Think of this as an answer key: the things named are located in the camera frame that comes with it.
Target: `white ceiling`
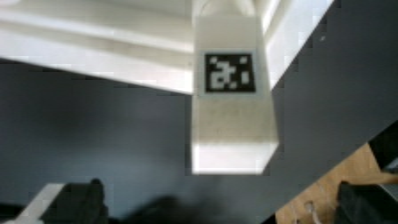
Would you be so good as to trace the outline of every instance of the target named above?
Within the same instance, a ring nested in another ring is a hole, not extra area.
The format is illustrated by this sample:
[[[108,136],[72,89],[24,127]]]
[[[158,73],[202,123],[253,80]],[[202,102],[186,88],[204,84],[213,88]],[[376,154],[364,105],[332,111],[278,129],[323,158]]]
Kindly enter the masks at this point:
[[[179,16],[190,17],[191,15],[191,0],[95,0],[95,1],[113,1],[142,9],[175,14]]]

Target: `gray wall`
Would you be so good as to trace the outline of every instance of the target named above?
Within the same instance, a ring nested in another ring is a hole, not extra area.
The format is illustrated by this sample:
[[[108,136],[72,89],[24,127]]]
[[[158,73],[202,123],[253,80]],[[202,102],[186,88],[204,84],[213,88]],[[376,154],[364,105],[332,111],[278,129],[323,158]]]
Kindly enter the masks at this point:
[[[220,221],[259,223],[398,119],[398,2],[337,7],[273,89],[282,144],[262,176],[188,174],[188,96],[1,61],[0,202],[99,177],[113,216],[166,194]]]

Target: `black object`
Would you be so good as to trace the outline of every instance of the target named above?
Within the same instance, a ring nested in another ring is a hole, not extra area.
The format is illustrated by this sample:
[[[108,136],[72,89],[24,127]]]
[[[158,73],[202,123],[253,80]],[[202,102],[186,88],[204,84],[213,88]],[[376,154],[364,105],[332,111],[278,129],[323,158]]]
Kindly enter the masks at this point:
[[[378,185],[339,185],[333,224],[398,224],[398,201]]]
[[[44,224],[106,224],[102,184],[67,184],[40,216]]]
[[[206,61],[206,93],[255,93],[252,55],[211,53]]]
[[[275,217],[275,214],[269,216],[269,218],[262,221],[261,224],[277,224],[277,217]]]
[[[398,121],[369,141],[380,169],[398,174]]]
[[[337,206],[337,209],[335,209],[333,220],[335,220],[333,221],[335,224],[353,224],[351,220],[344,214],[344,210],[342,210],[341,206]]]
[[[0,204],[0,223],[14,219],[23,211],[23,206]]]

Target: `wooden surface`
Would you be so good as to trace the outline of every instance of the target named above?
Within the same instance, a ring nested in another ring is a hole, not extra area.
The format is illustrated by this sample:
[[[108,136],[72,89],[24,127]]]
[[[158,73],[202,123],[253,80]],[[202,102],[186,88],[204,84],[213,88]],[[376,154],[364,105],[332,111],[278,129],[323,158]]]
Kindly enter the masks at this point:
[[[314,202],[321,223],[332,223],[337,206],[337,186],[341,181],[348,181],[351,184],[398,183],[398,175],[380,172],[367,144],[358,148],[349,157],[278,209],[275,213],[278,224],[291,224],[294,218],[300,219],[301,224],[314,223],[303,207],[307,201]]]

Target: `white rectangular block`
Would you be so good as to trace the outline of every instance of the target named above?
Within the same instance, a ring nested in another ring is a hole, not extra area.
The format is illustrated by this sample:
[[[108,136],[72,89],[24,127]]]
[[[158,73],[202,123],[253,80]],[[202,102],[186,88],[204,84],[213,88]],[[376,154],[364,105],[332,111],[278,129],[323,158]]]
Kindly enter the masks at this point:
[[[195,20],[191,165],[195,174],[261,174],[275,148],[275,114],[255,17]]]

